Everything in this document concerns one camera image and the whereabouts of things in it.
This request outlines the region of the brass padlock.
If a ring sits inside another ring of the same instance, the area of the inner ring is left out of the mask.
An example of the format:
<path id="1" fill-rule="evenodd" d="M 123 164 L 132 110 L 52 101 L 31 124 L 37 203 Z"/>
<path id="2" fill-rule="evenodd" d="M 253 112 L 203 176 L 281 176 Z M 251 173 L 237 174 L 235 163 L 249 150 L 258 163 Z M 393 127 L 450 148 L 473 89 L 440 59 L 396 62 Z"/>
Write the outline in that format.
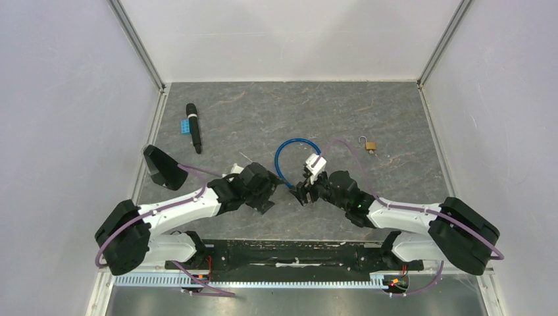
<path id="1" fill-rule="evenodd" d="M 374 153 L 377 150 L 377 145 L 375 142 L 369 142 L 366 136 L 360 136 L 358 140 L 359 144 L 363 144 L 366 151 L 369 153 Z"/>

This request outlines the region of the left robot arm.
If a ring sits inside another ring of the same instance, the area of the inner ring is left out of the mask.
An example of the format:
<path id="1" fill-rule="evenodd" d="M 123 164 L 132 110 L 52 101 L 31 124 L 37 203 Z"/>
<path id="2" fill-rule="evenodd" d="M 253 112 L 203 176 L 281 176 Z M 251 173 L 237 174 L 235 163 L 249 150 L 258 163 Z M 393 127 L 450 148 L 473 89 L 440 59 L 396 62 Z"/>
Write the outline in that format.
<path id="1" fill-rule="evenodd" d="M 121 201 L 94 235 L 99 246 L 95 264 L 109 268 L 114 276 L 157 261 L 177 261 L 198 269 L 207 258 L 201 239 L 194 232 L 170 235 L 169 230 L 242 205 L 264 214 L 274 206 L 270 198 L 283 183 L 261 164 L 251 163 L 236 165 L 230 173 L 180 197 L 143 205 L 130 199 Z"/>

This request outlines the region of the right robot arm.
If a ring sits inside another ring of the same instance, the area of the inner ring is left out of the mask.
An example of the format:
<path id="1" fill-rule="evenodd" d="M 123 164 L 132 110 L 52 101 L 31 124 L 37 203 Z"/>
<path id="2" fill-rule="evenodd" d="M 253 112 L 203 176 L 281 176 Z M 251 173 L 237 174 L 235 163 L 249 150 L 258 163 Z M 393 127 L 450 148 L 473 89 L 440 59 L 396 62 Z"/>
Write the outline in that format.
<path id="1" fill-rule="evenodd" d="M 315 176 L 290 186 L 302 205 L 321 199 L 345 213 L 358 227 L 384 228 L 388 234 L 380 260 L 389 269 L 417 261 L 448 261 L 459 270 L 482 275 L 495 251 L 499 230 L 457 197 L 442 203 L 397 204 L 361 190 L 347 171 Z"/>

